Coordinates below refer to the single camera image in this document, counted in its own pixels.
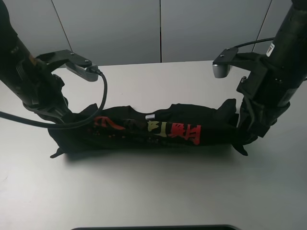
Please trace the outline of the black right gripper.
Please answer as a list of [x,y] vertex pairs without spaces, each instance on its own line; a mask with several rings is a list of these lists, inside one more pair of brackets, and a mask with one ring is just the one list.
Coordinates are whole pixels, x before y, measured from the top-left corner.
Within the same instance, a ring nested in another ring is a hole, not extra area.
[[301,55],[237,54],[242,69],[250,71],[237,91],[244,95],[236,127],[240,145],[254,142],[289,108],[290,99],[307,76]]

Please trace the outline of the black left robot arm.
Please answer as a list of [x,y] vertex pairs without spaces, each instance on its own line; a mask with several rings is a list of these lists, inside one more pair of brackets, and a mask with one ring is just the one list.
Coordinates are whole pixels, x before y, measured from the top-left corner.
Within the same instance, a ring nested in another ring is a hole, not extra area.
[[13,29],[5,3],[0,3],[0,80],[23,106],[44,120],[63,123],[72,112],[61,90],[63,80],[35,59]]

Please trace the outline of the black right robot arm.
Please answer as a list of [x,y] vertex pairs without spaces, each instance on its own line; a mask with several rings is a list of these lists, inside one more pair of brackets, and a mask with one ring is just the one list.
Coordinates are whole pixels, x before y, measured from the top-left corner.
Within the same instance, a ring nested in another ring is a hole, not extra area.
[[307,2],[294,0],[266,55],[237,87],[244,98],[238,133],[263,137],[307,77]]

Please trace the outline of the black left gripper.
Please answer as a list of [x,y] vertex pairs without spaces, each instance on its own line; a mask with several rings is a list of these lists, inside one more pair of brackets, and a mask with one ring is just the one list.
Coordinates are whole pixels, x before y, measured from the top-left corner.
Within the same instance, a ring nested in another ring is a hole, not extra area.
[[49,65],[24,55],[7,55],[7,87],[27,110],[42,119],[69,121],[68,101],[61,92],[64,82],[52,74],[66,62],[61,60]]

